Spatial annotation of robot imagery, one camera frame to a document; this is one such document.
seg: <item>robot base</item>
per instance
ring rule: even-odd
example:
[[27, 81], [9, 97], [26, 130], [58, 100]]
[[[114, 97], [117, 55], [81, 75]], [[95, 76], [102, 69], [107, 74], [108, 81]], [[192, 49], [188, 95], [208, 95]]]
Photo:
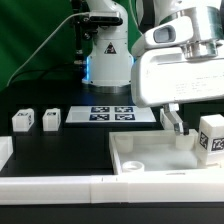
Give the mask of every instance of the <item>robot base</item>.
[[125, 93], [131, 90], [131, 85], [123, 85], [123, 86], [96, 86], [92, 84], [83, 83], [83, 87], [93, 92], [97, 93]]

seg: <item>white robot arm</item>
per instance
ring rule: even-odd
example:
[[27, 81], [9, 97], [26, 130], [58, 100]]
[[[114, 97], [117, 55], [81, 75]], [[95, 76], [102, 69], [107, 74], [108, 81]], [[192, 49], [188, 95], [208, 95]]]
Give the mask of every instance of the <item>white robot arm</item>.
[[132, 48], [137, 106], [224, 98], [220, 6], [221, 0], [154, 0], [155, 28]]
[[99, 26], [93, 34], [93, 49], [87, 58], [87, 75], [83, 83], [104, 93], [127, 91], [133, 65], [133, 57], [128, 51], [127, 12], [112, 0], [86, 2], [90, 9], [87, 23], [95, 22]]

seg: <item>green backdrop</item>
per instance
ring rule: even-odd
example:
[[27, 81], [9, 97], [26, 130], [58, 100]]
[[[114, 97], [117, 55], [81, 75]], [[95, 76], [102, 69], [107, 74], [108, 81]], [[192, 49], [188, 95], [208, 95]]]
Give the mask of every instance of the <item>green backdrop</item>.
[[[131, 18], [128, 0], [116, 2], [129, 14], [130, 49], [139, 34]], [[0, 90], [12, 73], [71, 14], [69, 0], [0, 0]], [[24, 70], [45, 69], [73, 61], [74, 44], [75, 33], [67, 23]]]

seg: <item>white tray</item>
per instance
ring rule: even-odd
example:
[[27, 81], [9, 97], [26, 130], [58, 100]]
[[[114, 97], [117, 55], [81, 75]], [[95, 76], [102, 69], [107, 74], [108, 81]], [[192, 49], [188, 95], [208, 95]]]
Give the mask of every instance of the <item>white tray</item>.
[[198, 168], [198, 133], [176, 136], [173, 130], [111, 132], [110, 152], [115, 174]]

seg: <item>cable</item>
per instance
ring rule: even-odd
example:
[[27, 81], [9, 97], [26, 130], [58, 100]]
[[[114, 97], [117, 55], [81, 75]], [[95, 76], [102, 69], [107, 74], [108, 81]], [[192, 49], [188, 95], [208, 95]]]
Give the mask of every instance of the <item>cable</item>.
[[77, 13], [77, 14], [73, 14], [69, 17], [67, 17], [56, 29], [55, 31], [36, 49], [36, 51], [34, 51], [34, 53], [12, 74], [12, 76], [10, 77], [7, 86], [10, 86], [11, 81], [14, 79], [14, 76], [21, 70], [23, 69], [32, 59], [33, 57], [48, 43], [48, 41], [60, 30], [60, 28], [71, 18], [75, 17], [75, 16], [81, 16], [81, 15], [88, 15], [89, 12], [85, 12], [85, 13]]
[[13, 76], [13, 78], [11, 79], [11, 83], [18, 78], [19, 76], [23, 75], [23, 74], [27, 74], [27, 73], [32, 73], [32, 72], [43, 72], [40, 77], [38, 77], [38, 79], [41, 79], [42, 77], [44, 77], [46, 74], [48, 74], [49, 72], [56, 72], [56, 71], [67, 71], [67, 70], [58, 70], [58, 68], [64, 67], [64, 66], [69, 66], [69, 65], [74, 65], [73, 62], [71, 63], [64, 63], [64, 64], [59, 64], [59, 65], [55, 65], [53, 67], [50, 67], [48, 69], [35, 69], [35, 70], [27, 70], [27, 71], [23, 71], [20, 73], [17, 73], [16, 75]]
[[135, 14], [134, 14], [134, 10], [133, 10], [133, 6], [132, 6], [132, 1], [131, 0], [129, 0], [129, 7], [130, 7], [131, 16], [132, 16], [132, 19], [134, 21], [134, 24], [135, 24], [137, 30], [139, 31], [139, 33], [142, 35], [141, 31], [138, 28], [138, 23], [137, 23], [137, 20], [135, 18]]

